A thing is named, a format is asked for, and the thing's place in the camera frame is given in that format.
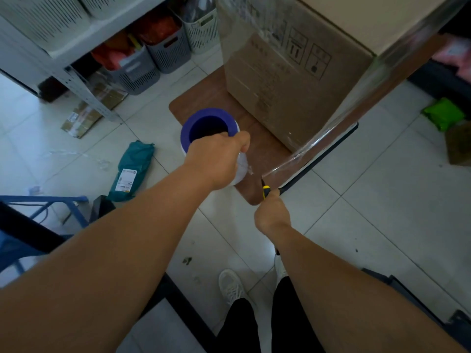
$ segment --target gray plastic basket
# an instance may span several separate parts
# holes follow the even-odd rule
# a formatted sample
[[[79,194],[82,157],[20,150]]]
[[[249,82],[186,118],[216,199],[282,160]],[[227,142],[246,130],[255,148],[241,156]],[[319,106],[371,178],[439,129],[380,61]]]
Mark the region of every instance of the gray plastic basket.
[[[126,58],[118,70],[108,70],[116,83],[131,95],[139,95],[154,85],[160,78],[159,70],[145,46]]]
[[[150,55],[162,73],[172,73],[191,59],[185,29],[180,29],[155,46],[147,45]]]

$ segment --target white plastic basket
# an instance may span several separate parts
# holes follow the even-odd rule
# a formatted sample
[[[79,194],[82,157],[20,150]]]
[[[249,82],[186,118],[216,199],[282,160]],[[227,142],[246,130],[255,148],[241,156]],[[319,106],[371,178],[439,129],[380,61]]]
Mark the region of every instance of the white plastic basket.
[[[90,27],[78,0],[0,0],[0,14],[46,51],[55,51]]]
[[[218,12],[216,9],[196,22],[183,22],[183,25],[193,53],[204,53],[219,43]]]
[[[91,15],[99,20],[112,17],[135,0],[81,0]]]

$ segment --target green package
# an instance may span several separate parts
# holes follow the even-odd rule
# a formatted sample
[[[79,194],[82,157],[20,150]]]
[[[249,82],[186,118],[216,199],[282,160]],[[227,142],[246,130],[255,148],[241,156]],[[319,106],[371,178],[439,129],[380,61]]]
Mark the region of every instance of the green package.
[[[115,202],[128,201],[144,181],[145,173],[154,155],[154,144],[131,142],[118,164],[118,174],[111,186],[108,199]]]
[[[446,98],[441,98],[434,105],[422,110],[422,113],[442,132],[464,119],[461,109]]]

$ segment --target white tile floor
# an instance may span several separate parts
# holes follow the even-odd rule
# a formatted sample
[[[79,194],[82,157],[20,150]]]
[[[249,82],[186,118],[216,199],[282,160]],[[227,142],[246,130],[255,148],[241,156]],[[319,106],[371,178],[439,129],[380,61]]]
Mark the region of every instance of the white tile floor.
[[[43,104],[1,79],[0,193],[26,194],[40,184],[50,195],[107,194],[121,155],[137,139],[156,145],[142,188],[152,186],[184,160],[181,126],[169,103],[221,64],[219,47],[193,56],[143,94],[123,101],[116,109],[121,124],[102,120],[80,140],[60,130],[79,101],[73,94]],[[309,239],[357,267],[395,275],[446,320],[455,309],[471,311],[471,171],[448,165],[443,135],[419,115],[431,101],[408,82],[401,84],[283,198],[293,226]],[[99,160],[108,161],[109,168],[100,168]],[[269,352],[274,248],[254,226],[255,209],[234,188],[212,193],[167,272],[214,332],[228,309],[218,273],[227,267],[238,272],[259,308],[262,351]],[[66,215],[65,207],[54,206],[45,223],[57,227]],[[71,219],[62,229],[77,228]],[[193,258],[190,265],[182,263],[187,256]],[[0,285],[14,277],[14,270],[4,271]],[[118,351],[156,349],[203,351],[166,301],[134,326]]]

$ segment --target brown mat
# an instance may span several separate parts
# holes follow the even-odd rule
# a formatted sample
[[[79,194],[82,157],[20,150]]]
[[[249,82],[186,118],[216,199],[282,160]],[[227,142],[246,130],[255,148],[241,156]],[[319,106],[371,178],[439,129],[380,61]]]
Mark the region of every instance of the brown mat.
[[[421,49],[397,67],[394,75],[378,88],[373,96],[363,101],[329,135],[308,151],[300,161],[287,170],[275,172],[264,177],[265,182],[272,188],[280,187],[293,174],[313,159],[316,154],[326,148],[352,124],[357,122],[386,94],[422,64],[427,62],[444,45],[444,42],[442,37],[439,36],[430,39]],[[252,205],[259,204],[263,199],[261,176],[284,163],[290,158],[291,152],[227,92],[226,76],[223,67],[220,67],[194,87],[188,89],[169,105],[170,111],[180,124],[184,124],[191,115],[205,108],[220,108],[227,111],[237,121],[241,130],[246,130],[250,133],[251,143],[250,149],[247,152],[247,159],[253,174],[247,174],[235,187],[247,202]]]

